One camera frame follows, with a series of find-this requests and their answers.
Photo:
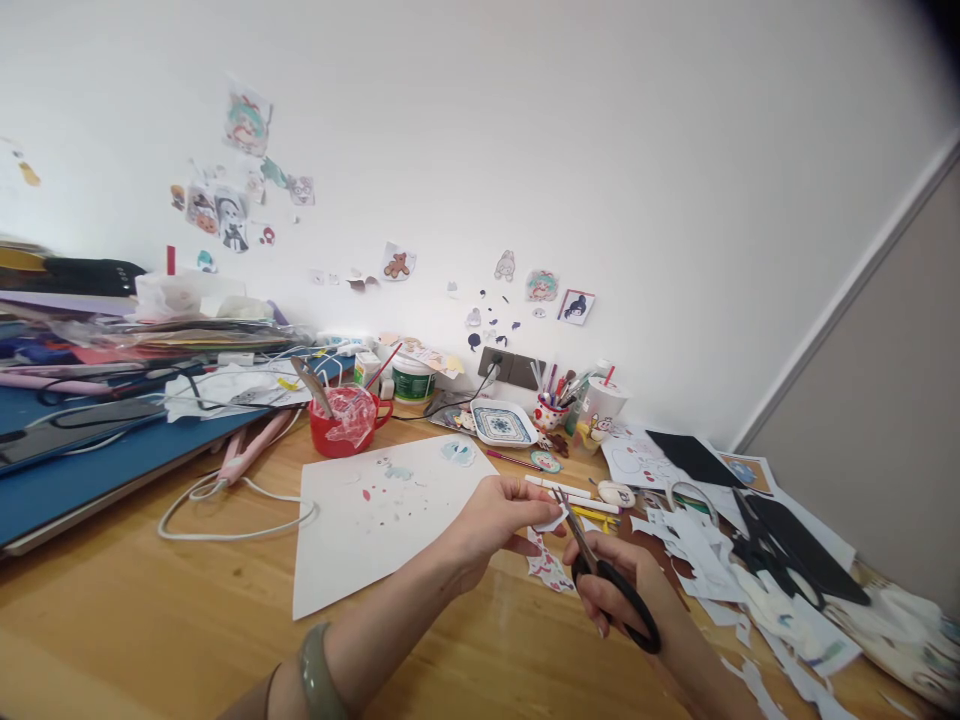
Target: blue cutting mat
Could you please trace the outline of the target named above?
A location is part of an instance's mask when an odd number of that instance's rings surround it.
[[[353,367],[352,358],[339,360],[347,370]],[[0,387],[0,432],[18,430],[55,410],[89,402],[49,408],[37,402],[33,390]],[[0,547],[267,412],[202,422],[197,418],[175,423],[158,420],[131,430],[102,450],[54,458],[0,477]]]

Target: pen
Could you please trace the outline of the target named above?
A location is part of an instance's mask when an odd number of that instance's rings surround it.
[[[506,460],[507,462],[516,463],[517,465],[523,465],[524,467],[528,467],[531,470],[536,470],[537,472],[543,472],[543,468],[537,467],[533,463],[525,463],[523,460],[514,460],[513,458],[508,458],[506,455],[501,455],[500,453],[495,452],[493,450],[487,450],[487,455],[489,455],[490,457],[495,457],[499,460]]]

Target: teddy bear sticker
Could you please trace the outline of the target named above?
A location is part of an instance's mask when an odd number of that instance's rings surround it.
[[[402,282],[410,277],[410,273],[413,272],[416,264],[417,256],[412,252],[405,250],[396,243],[387,243],[380,266],[383,268],[383,279],[390,282]]]

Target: sticker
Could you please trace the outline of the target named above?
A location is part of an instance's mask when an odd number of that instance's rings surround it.
[[[231,79],[223,141],[248,155],[263,157],[267,151],[272,109],[269,102],[249,87]]]
[[[596,299],[597,296],[593,293],[567,290],[557,320],[563,320],[563,322],[568,322],[571,325],[583,325]]]
[[[440,448],[440,456],[459,467],[470,467],[477,453],[473,444],[464,440],[451,440]]]
[[[287,176],[283,174],[280,166],[270,158],[265,157],[263,159],[263,163],[260,165],[260,173],[264,179],[270,180],[281,190],[287,189]]]
[[[547,270],[531,270],[527,275],[526,297],[532,302],[551,302],[557,299],[559,281]]]
[[[287,189],[290,191],[290,199],[294,205],[313,205],[316,202],[312,177],[287,175]]]
[[[180,185],[171,185],[170,197],[173,198],[173,201],[170,204],[173,205],[173,207],[175,207],[177,210],[182,211],[186,202],[186,196],[184,195],[183,188]]]
[[[546,450],[534,450],[530,453],[530,461],[541,470],[549,473],[558,473],[563,470],[560,461]]]
[[[386,468],[386,472],[383,474],[383,476],[386,478],[399,478],[400,480],[406,481],[413,477],[412,470],[393,467],[393,463],[390,461],[390,458],[380,458],[377,460],[377,466]]]
[[[395,243],[387,243],[383,249],[383,279],[402,282],[410,277],[417,264],[417,256]]]
[[[497,280],[503,278],[507,282],[513,282],[513,273],[517,264],[513,260],[513,250],[504,250],[500,256],[500,262],[497,263],[497,269],[493,271],[493,277]]]
[[[217,222],[217,208],[213,195],[199,185],[187,188],[187,222],[211,235],[216,235],[220,225]]]
[[[247,213],[236,191],[217,189],[217,219],[220,222],[220,240],[225,248],[244,253],[247,245]]]
[[[201,250],[197,255],[197,267],[201,272],[208,272],[211,275],[217,274],[217,264],[213,261],[213,255],[206,250]]]

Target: white cable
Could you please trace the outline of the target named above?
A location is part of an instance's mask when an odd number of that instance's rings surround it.
[[[319,513],[320,509],[317,507],[317,504],[313,500],[307,500],[302,497],[293,497],[289,495],[274,495],[271,492],[267,492],[263,488],[259,487],[248,477],[241,477],[240,479],[249,485],[251,488],[256,490],[261,495],[266,495],[269,498],[274,500],[282,500],[284,502],[295,502],[300,503],[301,505],[307,506],[308,510],[306,513],[302,514],[296,520],[288,522],[284,525],[280,525],[275,528],[270,528],[269,530],[258,530],[257,532],[245,533],[243,535],[213,535],[207,533],[171,533],[167,531],[167,523],[170,518],[173,516],[173,513],[176,512],[177,508],[180,507],[180,504],[189,499],[192,502],[202,502],[207,500],[217,493],[219,493],[223,488],[227,487],[227,484],[224,482],[212,482],[204,485],[211,478],[216,477],[220,474],[220,471],[209,473],[204,475],[200,480],[194,483],[189,490],[187,490],[183,495],[177,498],[177,501],[170,506],[170,509],[164,513],[163,517],[160,518],[160,524],[157,525],[157,534],[162,537],[164,540],[188,540],[194,542],[236,542],[238,540],[252,540],[254,538],[266,537],[267,535],[273,535],[274,533],[282,532],[284,530],[289,530],[294,528],[300,523],[304,522],[314,512]]]
[[[106,447],[106,446],[109,445],[110,443],[112,443],[112,442],[114,442],[114,441],[116,441],[116,440],[119,440],[120,438],[122,438],[122,437],[123,437],[124,435],[126,435],[126,434],[127,434],[127,431],[124,430],[123,432],[119,432],[119,433],[117,433],[116,435],[111,435],[111,436],[108,437],[106,440],[104,440],[103,442],[98,443],[98,444],[96,444],[96,445],[91,445],[91,446],[88,447],[88,448],[80,448],[79,450],[71,450],[70,452],[62,453],[62,454],[63,454],[63,455],[83,455],[83,453],[85,453],[85,452],[93,452],[94,450],[99,450],[100,448]]]

